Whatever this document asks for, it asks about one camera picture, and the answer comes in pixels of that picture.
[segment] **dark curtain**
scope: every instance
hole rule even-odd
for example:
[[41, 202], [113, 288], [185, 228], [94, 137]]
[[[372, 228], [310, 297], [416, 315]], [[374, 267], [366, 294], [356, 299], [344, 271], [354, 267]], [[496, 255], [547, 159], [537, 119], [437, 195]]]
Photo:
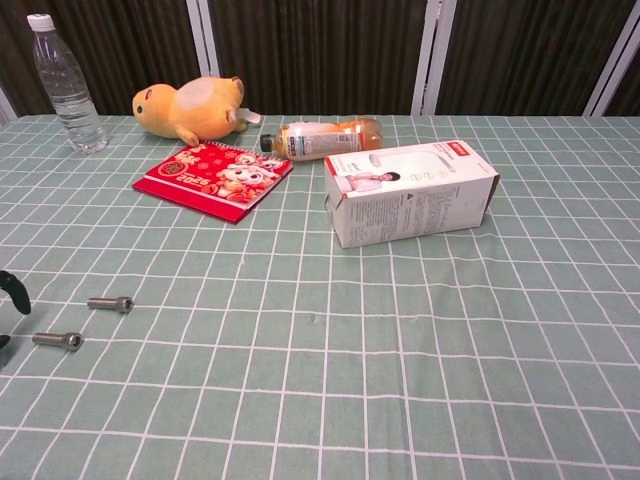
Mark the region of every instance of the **dark curtain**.
[[640, 50], [636, 51], [631, 65], [622, 77], [605, 115], [640, 115]]
[[436, 113], [582, 115], [635, 0], [458, 0]]
[[18, 115], [53, 111], [33, 62], [30, 13], [51, 15], [98, 113], [130, 115], [137, 91], [200, 75], [184, 0], [2, 0], [0, 83]]
[[210, 0], [220, 71], [263, 114], [408, 114], [427, 0]]

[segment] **red notebook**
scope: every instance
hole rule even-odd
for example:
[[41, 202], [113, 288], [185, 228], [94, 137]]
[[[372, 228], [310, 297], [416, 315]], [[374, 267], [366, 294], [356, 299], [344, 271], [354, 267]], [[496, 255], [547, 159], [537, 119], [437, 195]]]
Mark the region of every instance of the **red notebook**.
[[292, 169], [290, 160], [206, 142], [167, 158], [133, 188], [238, 223]]

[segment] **juice bottle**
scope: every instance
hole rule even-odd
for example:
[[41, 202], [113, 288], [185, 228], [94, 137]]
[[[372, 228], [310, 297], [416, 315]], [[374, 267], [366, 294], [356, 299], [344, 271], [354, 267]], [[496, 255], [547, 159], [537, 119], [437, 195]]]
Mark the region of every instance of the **juice bottle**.
[[315, 160], [325, 155], [382, 148], [382, 127], [372, 118], [340, 123], [296, 122], [276, 135], [261, 135], [263, 152], [290, 160]]

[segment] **clear plastic bottle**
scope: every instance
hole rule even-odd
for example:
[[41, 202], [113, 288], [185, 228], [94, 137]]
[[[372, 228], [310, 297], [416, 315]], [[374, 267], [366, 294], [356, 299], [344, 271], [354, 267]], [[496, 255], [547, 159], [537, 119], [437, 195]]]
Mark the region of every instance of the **clear plastic bottle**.
[[82, 69], [56, 33], [49, 15], [29, 15], [35, 33], [33, 53], [40, 81], [77, 152], [93, 153], [107, 145], [107, 135], [91, 100]]
[[373, 118], [340, 123], [290, 123], [276, 135], [261, 135], [260, 148], [290, 160], [314, 160], [325, 155], [376, 150], [382, 148], [382, 127]]

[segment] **stuffed duck toy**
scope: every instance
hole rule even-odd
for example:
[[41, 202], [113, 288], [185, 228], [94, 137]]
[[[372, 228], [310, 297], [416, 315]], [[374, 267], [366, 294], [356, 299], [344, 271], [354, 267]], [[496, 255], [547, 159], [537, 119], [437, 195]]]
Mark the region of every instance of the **stuffed duck toy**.
[[147, 131], [196, 147], [260, 121], [260, 115], [240, 108], [243, 96], [238, 77], [200, 77], [178, 90], [163, 83], [151, 85], [136, 94], [132, 107]]

